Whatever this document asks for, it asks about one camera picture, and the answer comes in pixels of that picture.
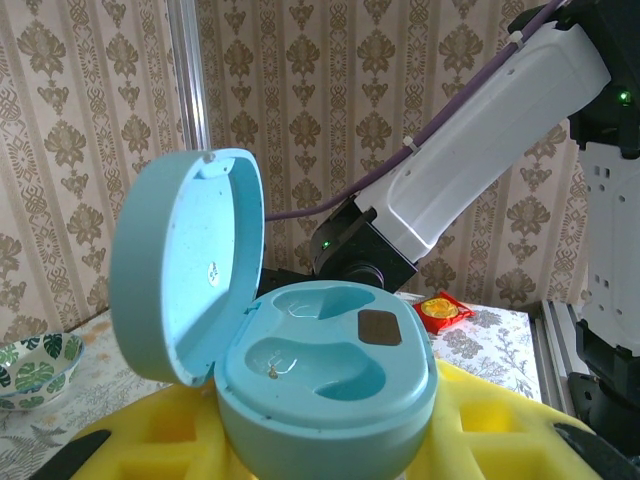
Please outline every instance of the table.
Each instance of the table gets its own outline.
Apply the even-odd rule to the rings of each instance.
[[[400,293],[409,303],[421,297]],[[438,336],[435,356],[540,401],[534,349],[525,313],[469,305],[476,316]],[[75,332],[86,351],[74,384],[59,400],[32,412],[0,413],[0,480],[28,478],[87,425],[168,384],[133,373],[105,312]]]

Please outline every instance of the red packet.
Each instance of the red packet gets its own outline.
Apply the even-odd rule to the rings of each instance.
[[[475,315],[473,310],[465,307],[445,292],[440,292],[429,300],[417,303],[413,308],[418,312],[424,328],[433,334],[438,334],[441,330]]]

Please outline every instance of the leaf pattern bowl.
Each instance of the leaf pattern bowl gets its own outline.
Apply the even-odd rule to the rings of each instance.
[[[33,410],[65,392],[73,381],[82,338],[49,333],[0,348],[0,410]]]

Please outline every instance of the wallpaper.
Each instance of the wallpaper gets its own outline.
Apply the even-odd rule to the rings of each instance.
[[[212,142],[256,155],[269,211],[318,205],[426,125],[538,3],[198,0]],[[324,218],[269,225],[266,265],[309,271],[309,238]],[[403,290],[512,308],[579,303],[586,222],[577,147],[562,123],[453,222]]]
[[[0,0],[0,344],[107,308],[140,170],[183,148],[164,0]]]

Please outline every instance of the case lid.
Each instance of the case lid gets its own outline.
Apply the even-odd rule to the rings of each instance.
[[[116,228],[113,327],[129,366],[202,385],[254,300],[264,248],[260,173],[241,149],[180,152],[138,176]]]

